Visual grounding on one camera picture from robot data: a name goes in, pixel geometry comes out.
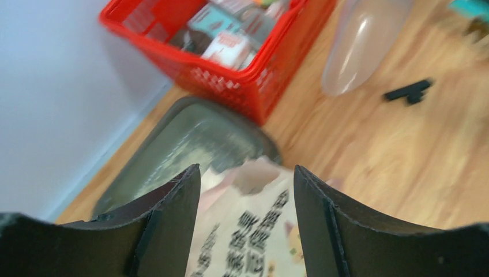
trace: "floor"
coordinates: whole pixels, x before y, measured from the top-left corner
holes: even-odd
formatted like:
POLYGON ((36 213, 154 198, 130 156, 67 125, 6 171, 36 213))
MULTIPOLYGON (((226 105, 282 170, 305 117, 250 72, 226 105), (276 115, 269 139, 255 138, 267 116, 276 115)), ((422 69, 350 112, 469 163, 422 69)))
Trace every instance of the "floor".
MULTIPOLYGON (((397 218, 437 228, 489 221, 489 54, 463 37, 449 1, 416 1, 392 51, 359 89, 321 92, 336 11, 264 130, 285 166, 307 167, 337 189, 397 218), (386 103, 382 94, 432 77, 425 101, 386 103)), ((91 209, 156 122, 186 92, 175 87, 76 198, 58 223, 91 209)))

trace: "translucent plastic bag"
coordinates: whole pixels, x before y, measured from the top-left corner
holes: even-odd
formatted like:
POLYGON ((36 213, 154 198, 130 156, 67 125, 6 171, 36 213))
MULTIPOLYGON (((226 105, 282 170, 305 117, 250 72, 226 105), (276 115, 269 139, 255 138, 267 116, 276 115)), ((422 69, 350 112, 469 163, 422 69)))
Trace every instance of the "translucent plastic bag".
POLYGON ((408 18, 413 0, 347 0, 340 15, 322 89, 340 95, 374 73, 408 18))

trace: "white wall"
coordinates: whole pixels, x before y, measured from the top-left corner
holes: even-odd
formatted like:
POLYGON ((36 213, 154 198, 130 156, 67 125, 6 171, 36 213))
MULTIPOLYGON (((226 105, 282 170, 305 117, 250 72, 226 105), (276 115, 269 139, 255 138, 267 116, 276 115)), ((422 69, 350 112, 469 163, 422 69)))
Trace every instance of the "white wall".
POLYGON ((0 1, 0 211, 54 220, 168 89, 107 1, 0 1))

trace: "gray plastic tray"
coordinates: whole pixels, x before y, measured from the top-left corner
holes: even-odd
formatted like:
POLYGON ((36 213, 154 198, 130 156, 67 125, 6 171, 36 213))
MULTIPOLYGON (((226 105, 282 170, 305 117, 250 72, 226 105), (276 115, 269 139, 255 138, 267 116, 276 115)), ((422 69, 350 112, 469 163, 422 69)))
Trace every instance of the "gray plastic tray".
POLYGON ((93 209, 97 216, 166 184, 191 164, 222 172, 246 158, 268 156, 281 164, 274 142, 234 112, 197 97, 175 102, 93 209))

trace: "red plastic basket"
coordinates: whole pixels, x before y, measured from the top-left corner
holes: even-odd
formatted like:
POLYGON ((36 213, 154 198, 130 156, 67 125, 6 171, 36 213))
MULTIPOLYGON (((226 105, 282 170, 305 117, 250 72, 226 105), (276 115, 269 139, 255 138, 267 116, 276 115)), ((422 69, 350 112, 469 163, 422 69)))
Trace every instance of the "red plastic basket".
POLYGON ((336 0, 292 0, 247 69, 234 71, 167 42, 206 0, 112 0, 100 21, 138 47, 163 73, 193 94, 263 125, 329 19, 336 0))

